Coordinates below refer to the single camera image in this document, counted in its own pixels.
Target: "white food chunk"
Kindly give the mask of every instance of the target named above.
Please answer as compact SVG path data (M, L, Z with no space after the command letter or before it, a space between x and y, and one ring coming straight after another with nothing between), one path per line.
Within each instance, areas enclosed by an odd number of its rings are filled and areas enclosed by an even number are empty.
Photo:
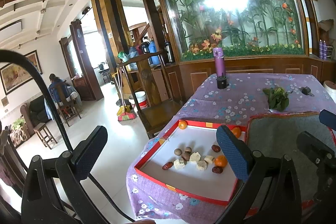
M207 155L207 156L204 158L204 160L205 160L207 163L209 163L209 164L213 164L213 161L215 160L215 157Z
M200 161L200 159L201 159L201 155L199 154L199 152L192 153L190 156L190 161L192 163L197 163L198 161Z
M198 170L204 171L207 168L207 163L204 160L200 160L196 165Z
M177 159L174 161L174 167L175 169L182 169L185 167L184 160L183 159Z

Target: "purple floral tablecloth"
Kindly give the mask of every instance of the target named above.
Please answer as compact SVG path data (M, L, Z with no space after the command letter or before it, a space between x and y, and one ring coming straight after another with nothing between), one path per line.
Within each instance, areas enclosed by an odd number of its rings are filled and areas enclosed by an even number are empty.
M136 219L183 219L190 224L214 223L225 207L175 193L138 175L134 165L178 119L247 125L251 116L270 113L263 88L283 87L293 91L284 113L327 109L336 113L336 104L312 75L268 73L228 74L229 86L219 90L216 74L208 77L157 138L150 140L127 171L126 185ZM308 86L314 95L306 96L300 87Z

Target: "glass partition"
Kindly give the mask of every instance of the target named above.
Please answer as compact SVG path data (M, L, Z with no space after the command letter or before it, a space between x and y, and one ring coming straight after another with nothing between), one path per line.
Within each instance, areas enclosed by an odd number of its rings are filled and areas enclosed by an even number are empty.
M182 61L305 53L295 0L165 0Z

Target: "chair seat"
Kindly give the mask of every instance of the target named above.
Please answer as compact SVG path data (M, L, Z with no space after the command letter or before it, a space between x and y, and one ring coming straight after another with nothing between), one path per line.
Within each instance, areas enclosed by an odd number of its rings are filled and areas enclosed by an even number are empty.
M144 116L147 120L142 121L145 129L149 134L154 134L162 130L180 109L179 103L168 99L159 105L143 109L140 118Z

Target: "red date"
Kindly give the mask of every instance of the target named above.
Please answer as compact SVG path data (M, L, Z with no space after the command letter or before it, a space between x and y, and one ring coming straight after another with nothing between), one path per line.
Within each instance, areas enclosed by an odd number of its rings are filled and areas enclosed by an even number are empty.
M211 146L211 149L215 152L219 152L221 150L221 148L218 145L215 145L215 144L213 146Z
M219 166L215 166L212 168L212 173L221 174L223 173L223 168Z
M162 166L163 170L168 170L169 168L172 168L174 163L172 161L167 162L164 166Z

